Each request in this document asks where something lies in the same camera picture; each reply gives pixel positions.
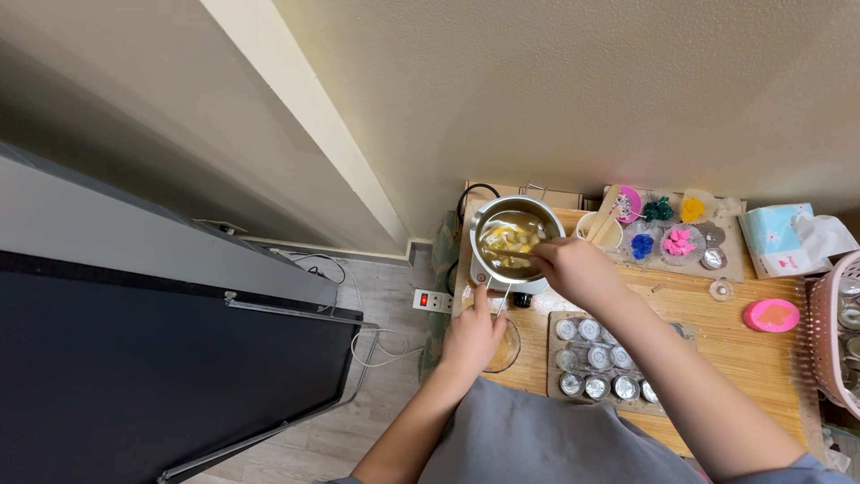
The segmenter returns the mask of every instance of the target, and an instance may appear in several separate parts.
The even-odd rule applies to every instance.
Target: green fabric
[[[436,271],[436,283],[434,291],[441,293],[445,290],[445,275],[451,264],[457,261],[460,245],[454,239],[456,215],[453,211],[445,215],[439,235],[433,242],[433,269]],[[457,267],[451,274],[451,286],[457,280]],[[427,316],[427,341],[424,343],[424,351],[418,358],[418,381],[423,383],[442,358],[442,340],[445,338],[445,329],[451,322],[450,314],[430,313]]]

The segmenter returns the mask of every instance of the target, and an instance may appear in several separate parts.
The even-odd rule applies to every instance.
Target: sleeve
[[[361,481],[354,477],[344,477],[342,479],[335,479],[333,481],[313,481],[311,484],[361,484]]]
[[[787,468],[745,475],[724,484],[852,484],[848,476],[821,465],[812,454],[805,454]]]

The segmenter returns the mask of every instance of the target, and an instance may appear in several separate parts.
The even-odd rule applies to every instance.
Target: power strip
[[[451,295],[422,289],[415,290],[415,298],[412,300],[412,307],[415,309],[435,311],[436,313],[451,314],[453,306],[454,298]]]

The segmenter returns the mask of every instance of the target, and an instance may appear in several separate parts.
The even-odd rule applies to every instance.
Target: stainless steel pot
[[[481,236],[483,226],[487,220],[493,215],[510,210],[517,210],[537,216],[543,223],[544,232],[546,232],[547,237],[550,239],[565,237],[564,227],[562,227],[561,221],[558,220],[556,214],[552,212],[552,209],[550,209],[546,203],[528,195],[502,196],[487,202],[486,205],[481,207],[474,215],[472,215],[472,218],[469,221],[469,238],[472,242],[472,253],[477,256],[476,258],[478,259],[478,262],[481,263],[481,266],[487,274],[490,274],[490,276],[499,282],[519,284],[521,282],[532,282],[543,279],[544,277],[541,276],[540,273],[536,273],[534,276],[529,277],[512,277],[497,270],[492,265],[487,264],[487,262],[480,256],[480,252],[478,252],[478,238]]]

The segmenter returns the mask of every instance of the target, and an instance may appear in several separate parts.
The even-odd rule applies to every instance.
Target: gray shirt
[[[333,481],[360,484],[354,478]],[[622,419],[610,402],[574,405],[478,378],[419,484],[704,482],[668,447]],[[809,454],[732,484],[850,484]]]

